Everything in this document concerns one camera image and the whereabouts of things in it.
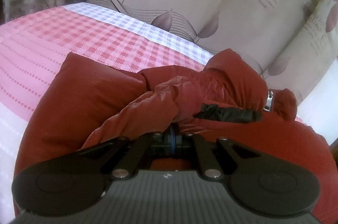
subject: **metal screw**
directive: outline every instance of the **metal screw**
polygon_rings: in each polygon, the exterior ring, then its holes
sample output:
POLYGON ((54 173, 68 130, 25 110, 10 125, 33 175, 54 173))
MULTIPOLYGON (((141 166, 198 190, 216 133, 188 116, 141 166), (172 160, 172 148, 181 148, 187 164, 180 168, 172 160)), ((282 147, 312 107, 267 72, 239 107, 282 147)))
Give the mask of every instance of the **metal screw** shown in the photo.
POLYGON ((118 169, 112 171, 112 176, 114 176, 116 178, 125 178, 128 174, 129 174, 129 172, 125 169, 122 169, 122 168, 118 168, 118 169))
POLYGON ((204 174, 210 178, 217 178, 221 176, 221 172, 213 168, 206 170, 204 174))

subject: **black circular cap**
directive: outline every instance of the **black circular cap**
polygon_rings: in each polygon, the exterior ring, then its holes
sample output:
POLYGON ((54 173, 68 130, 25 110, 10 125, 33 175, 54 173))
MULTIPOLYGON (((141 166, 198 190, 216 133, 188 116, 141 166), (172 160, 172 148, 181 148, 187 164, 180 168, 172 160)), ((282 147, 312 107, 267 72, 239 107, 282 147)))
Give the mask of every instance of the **black circular cap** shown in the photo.
POLYGON ((241 161, 229 189, 249 210, 276 217, 310 212, 320 191, 311 172, 266 155, 241 161))
POLYGON ((95 204, 106 177, 93 160, 80 156, 56 158, 23 170, 12 184, 21 209, 41 216, 64 216, 95 204))

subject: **red jacket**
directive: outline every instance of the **red jacket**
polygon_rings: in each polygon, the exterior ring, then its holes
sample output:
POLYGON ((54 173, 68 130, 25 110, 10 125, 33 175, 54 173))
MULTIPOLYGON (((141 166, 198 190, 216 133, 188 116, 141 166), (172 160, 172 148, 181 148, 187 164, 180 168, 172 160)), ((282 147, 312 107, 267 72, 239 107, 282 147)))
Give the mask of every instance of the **red jacket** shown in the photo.
MULTIPOLYGON (((313 214, 325 224, 334 223, 338 172, 325 139, 294 121, 297 106, 291 91, 274 92, 271 112, 262 111, 267 95, 264 80, 231 50, 214 56, 201 72, 167 66, 137 74, 70 53, 29 122, 15 173, 80 147, 120 135, 135 139, 178 122, 182 133, 200 133, 209 141, 226 136, 308 169, 321 185, 313 214), (74 93, 71 89, 77 84, 81 87, 74 93), (193 118, 203 103, 262 111, 262 121, 238 124, 193 118)), ((184 167, 182 161, 165 159, 153 163, 154 168, 159 165, 184 167)))

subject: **bed sheet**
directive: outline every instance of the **bed sheet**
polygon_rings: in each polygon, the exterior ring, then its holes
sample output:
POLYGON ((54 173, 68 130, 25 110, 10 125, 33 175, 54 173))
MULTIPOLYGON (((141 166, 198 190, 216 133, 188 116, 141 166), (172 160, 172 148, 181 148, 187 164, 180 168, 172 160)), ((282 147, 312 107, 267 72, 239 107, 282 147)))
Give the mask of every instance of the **bed sheet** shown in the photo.
POLYGON ((212 55, 127 15, 78 3, 0 26, 0 223, 14 217, 11 183, 24 130, 69 52, 127 71, 180 65, 200 71, 212 55))

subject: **gray ribbed panel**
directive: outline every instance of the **gray ribbed panel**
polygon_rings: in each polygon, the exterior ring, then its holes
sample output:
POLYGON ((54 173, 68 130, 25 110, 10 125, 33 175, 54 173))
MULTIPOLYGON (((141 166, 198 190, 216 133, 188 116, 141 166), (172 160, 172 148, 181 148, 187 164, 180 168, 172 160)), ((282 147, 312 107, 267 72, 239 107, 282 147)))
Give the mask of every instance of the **gray ribbed panel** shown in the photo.
POLYGON ((114 182, 94 206, 60 218, 21 214, 12 224, 319 224, 312 215, 270 219, 246 211, 217 182, 202 180, 195 171, 139 171, 114 182))

